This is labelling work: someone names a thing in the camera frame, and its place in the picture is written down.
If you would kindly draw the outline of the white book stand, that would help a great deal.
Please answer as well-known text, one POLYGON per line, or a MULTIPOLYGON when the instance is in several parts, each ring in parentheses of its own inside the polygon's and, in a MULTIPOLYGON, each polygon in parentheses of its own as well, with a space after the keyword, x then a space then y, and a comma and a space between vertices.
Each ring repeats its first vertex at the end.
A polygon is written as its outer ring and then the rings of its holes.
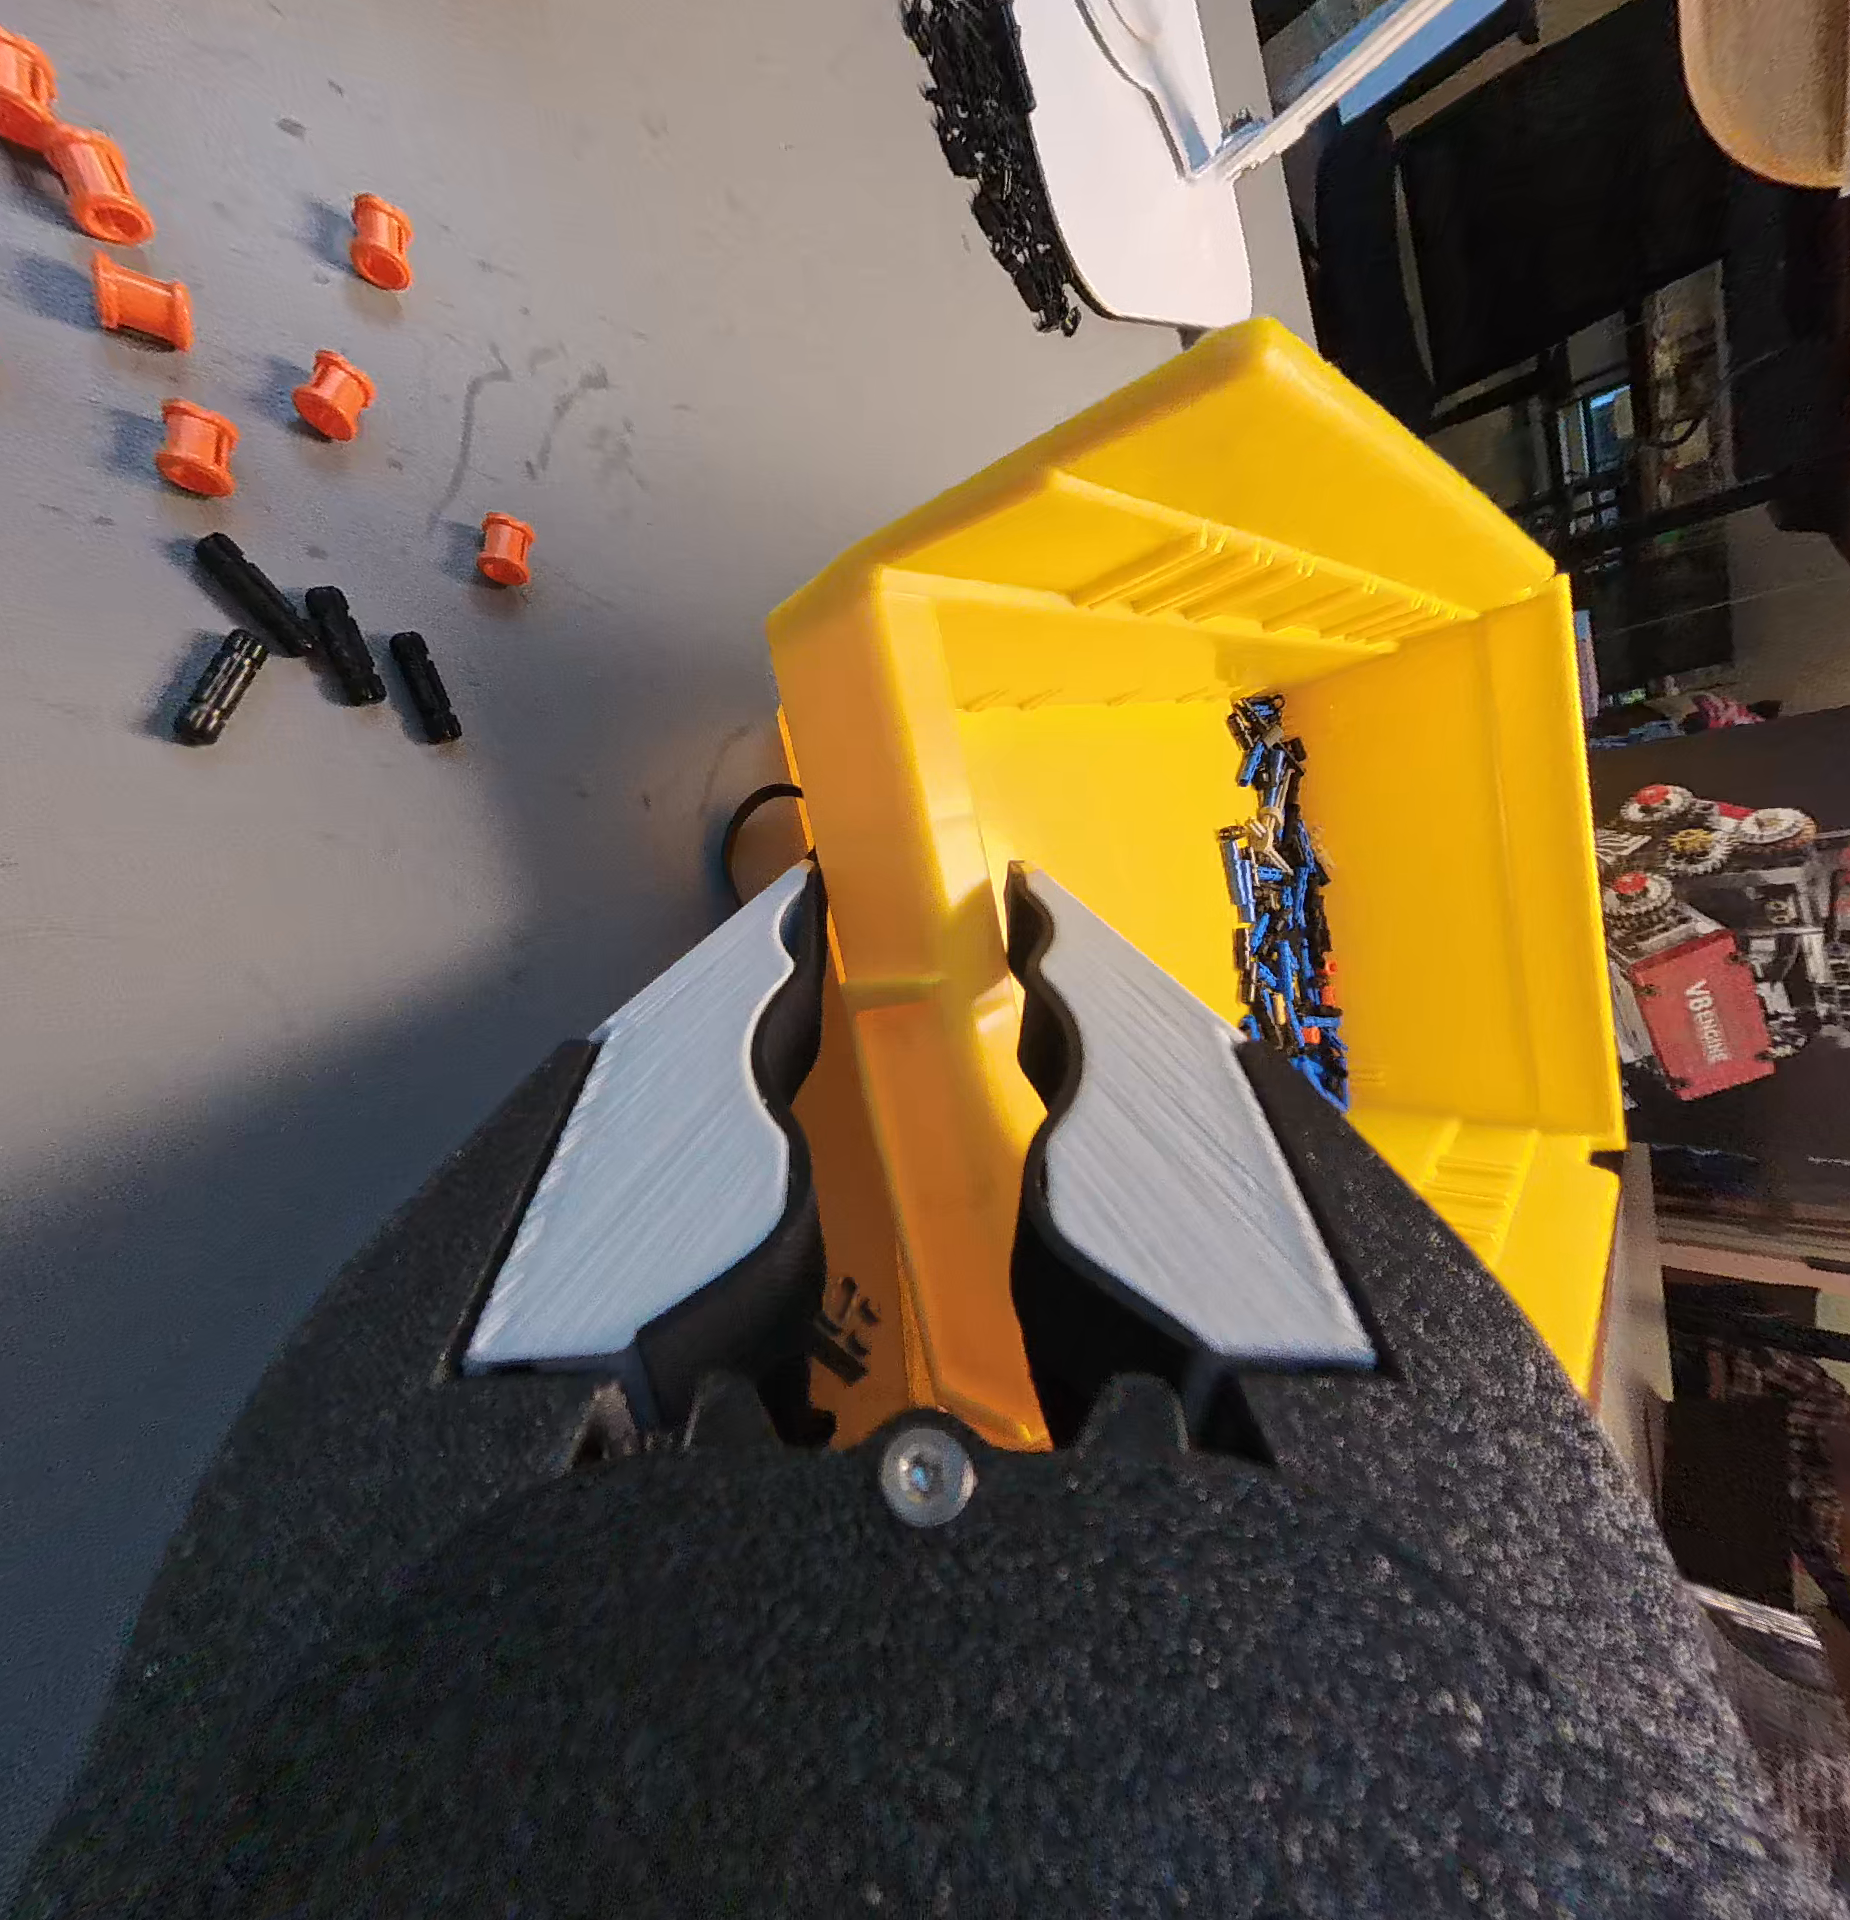
MULTIPOLYGON (((1546 3, 1300 3, 1225 110, 1206 23, 1228 3, 1004 3, 1037 178, 1081 298, 1186 338, 1257 307, 1238 184, 1334 113, 1428 80, 1469 36, 1545 25, 1546 3)), ((1700 126, 1777 184, 1850 196, 1850 1, 1680 1, 1675 52, 1700 126)))

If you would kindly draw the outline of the cluster of orange bushes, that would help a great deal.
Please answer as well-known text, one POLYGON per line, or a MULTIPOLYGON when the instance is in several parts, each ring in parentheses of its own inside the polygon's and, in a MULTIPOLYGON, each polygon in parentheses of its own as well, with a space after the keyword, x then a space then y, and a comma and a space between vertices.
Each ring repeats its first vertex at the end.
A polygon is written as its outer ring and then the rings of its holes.
POLYGON ((151 608, 226 531, 422 625, 480 578, 475 378, 523 372, 453 3, 0 3, 0 602, 151 608))

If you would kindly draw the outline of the scatter of blue black pins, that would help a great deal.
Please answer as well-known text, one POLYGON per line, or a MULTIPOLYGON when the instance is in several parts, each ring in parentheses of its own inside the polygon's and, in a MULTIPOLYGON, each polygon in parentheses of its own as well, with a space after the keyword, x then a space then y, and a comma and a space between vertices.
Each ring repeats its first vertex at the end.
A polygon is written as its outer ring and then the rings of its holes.
POLYGON ((1287 727, 1279 694, 1236 699, 1228 730, 1249 816, 1218 830, 1233 912, 1232 966, 1241 1033, 1287 1058, 1332 1108, 1351 1109, 1326 889, 1328 868, 1307 825, 1307 746, 1287 727))

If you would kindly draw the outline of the pile of black pins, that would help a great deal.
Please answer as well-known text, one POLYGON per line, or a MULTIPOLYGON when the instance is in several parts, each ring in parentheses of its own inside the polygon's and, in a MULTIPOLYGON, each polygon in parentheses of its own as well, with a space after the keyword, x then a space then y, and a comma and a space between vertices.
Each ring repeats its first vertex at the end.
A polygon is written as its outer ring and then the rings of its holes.
POLYGON ((970 210, 1037 331, 1073 338, 1081 281, 1059 232, 1034 142, 1034 83, 1008 1, 902 1, 924 58, 920 87, 940 154, 970 184, 970 210))

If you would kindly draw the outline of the single black pin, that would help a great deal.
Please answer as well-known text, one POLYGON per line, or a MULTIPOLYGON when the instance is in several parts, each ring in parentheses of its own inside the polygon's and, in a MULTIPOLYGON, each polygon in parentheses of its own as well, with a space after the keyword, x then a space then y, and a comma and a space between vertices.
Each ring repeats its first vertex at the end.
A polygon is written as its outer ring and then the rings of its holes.
POLYGON ((234 626, 206 657, 169 723, 181 746, 217 746, 272 657, 264 635, 234 626))
POLYGON ((394 632, 387 635, 387 653, 405 686, 409 715, 418 735, 431 746, 460 741, 463 722, 426 635, 422 632, 394 632))
POLYGON ((304 593, 304 606, 319 653, 344 702, 350 707, 383 704, 387 686, 370 656, 346 593, 335 585, 317 585, 304 593))
POLYGON ((195 560, 213 590, 241 614, 243 625, 274 651, 310 657, 315 634, 304 612, 253 564, 229 534, 195 540, 195 560))

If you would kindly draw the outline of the grey desk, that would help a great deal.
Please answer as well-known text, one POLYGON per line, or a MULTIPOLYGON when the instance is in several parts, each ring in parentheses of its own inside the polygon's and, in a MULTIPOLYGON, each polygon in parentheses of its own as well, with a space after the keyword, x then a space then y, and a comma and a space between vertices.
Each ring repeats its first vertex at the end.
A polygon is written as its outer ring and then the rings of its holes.
POLYGON ((506 601, 412 625, 319 584, 387 699, 272 651, 206 749, 169 723, 244 625, 195 553, 195 598, 0 602, 0 1916, 275 1348, 720 918, 770 612, 1179 347, 1036 330, 896 3, 453 7, 525 362, 468 389, 506 601), (460 741, 418 735, 394 632, 460 741))

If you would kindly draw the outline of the yellow plastic bin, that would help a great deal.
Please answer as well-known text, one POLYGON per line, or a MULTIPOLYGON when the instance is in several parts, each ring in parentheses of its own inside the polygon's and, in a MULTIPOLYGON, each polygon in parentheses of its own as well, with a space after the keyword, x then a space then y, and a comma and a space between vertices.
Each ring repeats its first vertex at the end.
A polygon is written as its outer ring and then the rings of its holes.
POLYGON ((799 1118, 833 1272, 896 1324, 848 1431, 925 1405, 1047 1446, 1008 868, 1232 1024, 1253 694, 1307 749, 1351 1122, 1595 1393, 1623 1120, 1574 621, 1482 491, 1253 319, 844 553, 770 646, 830 915, 799 1118))

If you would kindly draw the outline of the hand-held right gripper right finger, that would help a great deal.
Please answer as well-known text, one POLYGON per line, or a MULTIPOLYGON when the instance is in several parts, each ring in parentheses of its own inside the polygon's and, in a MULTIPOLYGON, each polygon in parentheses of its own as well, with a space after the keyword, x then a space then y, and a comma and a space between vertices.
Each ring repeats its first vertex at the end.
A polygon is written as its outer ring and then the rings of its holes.
POLYGON ((1305 1079, 1047 870, 1006 880, 1022 1162, 1012 1306, 1055 1441, 1105 1387, 1165 1385, 1196 1441, 1253 1441, 1251 1376, 1381 1373, 1344 1234, 1295 1157, 1305 1079))

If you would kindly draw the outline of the black toy set box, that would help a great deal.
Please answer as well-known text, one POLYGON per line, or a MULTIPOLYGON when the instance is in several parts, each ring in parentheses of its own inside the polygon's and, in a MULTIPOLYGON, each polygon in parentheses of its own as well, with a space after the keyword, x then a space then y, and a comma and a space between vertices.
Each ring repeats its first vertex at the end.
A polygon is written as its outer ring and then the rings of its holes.
POLYGON ((1850 1238, 1850 704, 1598 741, 1631 1137, 1659 1199, 1850 1238))

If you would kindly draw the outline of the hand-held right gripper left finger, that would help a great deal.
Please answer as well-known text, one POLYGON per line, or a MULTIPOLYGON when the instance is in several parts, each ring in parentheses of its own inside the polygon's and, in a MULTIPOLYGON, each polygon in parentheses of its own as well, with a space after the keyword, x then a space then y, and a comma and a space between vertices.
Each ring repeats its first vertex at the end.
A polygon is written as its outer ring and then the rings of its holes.
POLYGON ((826 1249, 795 1098, 828 959, 794 864, 593 1033, 593 1058, 463 1349, 463 1371, 615 1381, 680 1426, 710 1373, 810 1388, 826 1249))

